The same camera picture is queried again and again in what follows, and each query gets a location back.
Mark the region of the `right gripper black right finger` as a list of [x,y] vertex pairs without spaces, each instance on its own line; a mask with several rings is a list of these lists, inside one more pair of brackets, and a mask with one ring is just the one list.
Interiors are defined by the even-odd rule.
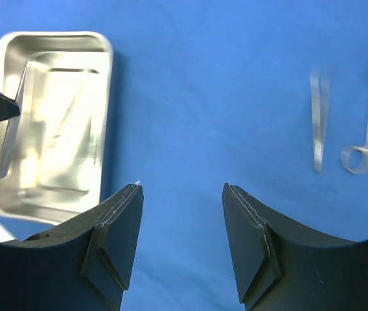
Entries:
[[247,310],[368,310],[368,240],[307,227],[235,185],[224,185],[222,205]]

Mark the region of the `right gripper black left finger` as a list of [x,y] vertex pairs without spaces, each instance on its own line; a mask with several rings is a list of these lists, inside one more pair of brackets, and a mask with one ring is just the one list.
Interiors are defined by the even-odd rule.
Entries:
[[119,310],[143,213],[129,184],[26,240],[0,242],[0,310]]

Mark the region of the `blue surgical cloth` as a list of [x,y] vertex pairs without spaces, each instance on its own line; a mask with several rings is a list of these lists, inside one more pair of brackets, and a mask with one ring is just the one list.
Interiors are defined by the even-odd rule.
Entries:
[[[123,310],[241,310],[222,209],[230,182],[330,235],[368,239],[368,1],[0,1],[13,31],[90,30],[115,51],[108,192],[144,209]],[[310,75],[330,79],[320,172]]]

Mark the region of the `steel tweezers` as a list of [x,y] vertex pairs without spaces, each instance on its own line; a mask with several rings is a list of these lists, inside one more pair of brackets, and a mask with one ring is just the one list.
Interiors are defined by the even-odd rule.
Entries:
[[11,119],[8,120],[5,136],[3,139],[3,145],[0,155],[0,179],[5,178],[6,175],[8,174],[8,169],[10,167],[10,163],[12,160],[12,153],[16,142],[17,131],[19,127],[19,121],[23,105],[23,96],[25,90],[25,80],[27,76],[28,64],[29,63],[26,62],[15,97],[17,107],[19,108],[19,114],[17,115],[17,117],[12,117]]
[[319,70],[310,75],[311,111],[314,170],[320,172],[323,164],[325,134],[327,130],[328,107],[330,100],[330,79],[320,76]]

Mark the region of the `steel instrument tray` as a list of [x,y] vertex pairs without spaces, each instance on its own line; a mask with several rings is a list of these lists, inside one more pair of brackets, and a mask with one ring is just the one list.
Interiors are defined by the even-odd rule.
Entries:
[[0,215],[59,224],[100,201],[113,49],[96,32],[12,32],[0,39],[0,93],[16,97],[26,62]]

